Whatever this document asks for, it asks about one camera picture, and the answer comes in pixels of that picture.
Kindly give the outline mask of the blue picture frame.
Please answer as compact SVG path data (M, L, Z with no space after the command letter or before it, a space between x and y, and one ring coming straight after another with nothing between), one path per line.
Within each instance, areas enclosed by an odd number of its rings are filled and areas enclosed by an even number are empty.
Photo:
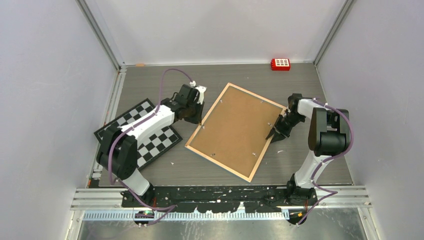
M268 134L285 110L228 83L185 147L250 183L271 143Z

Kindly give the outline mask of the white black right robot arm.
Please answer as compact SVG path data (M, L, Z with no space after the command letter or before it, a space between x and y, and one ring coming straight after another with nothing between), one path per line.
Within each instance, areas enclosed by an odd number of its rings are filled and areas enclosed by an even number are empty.
M283 197L291 205L310 204L315 202L316 180L324 169L351 148L349 112L303 97L300 93L293 93L287 102L288 108L279 114L266 138L272 143L282 141L290 136L297 124L310 120L309 153L300 169L287 182Z

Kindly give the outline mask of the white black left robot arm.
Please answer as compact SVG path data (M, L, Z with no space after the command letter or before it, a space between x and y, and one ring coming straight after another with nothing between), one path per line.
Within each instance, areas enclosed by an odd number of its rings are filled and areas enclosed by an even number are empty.
M135 194L141 207L153 202L151 183L138 169L138 148L149 137L179 120L200 124L207 88L183 84L173 98L165 98L151 112L123 127L108 127L100 142L96 162L116 176Z

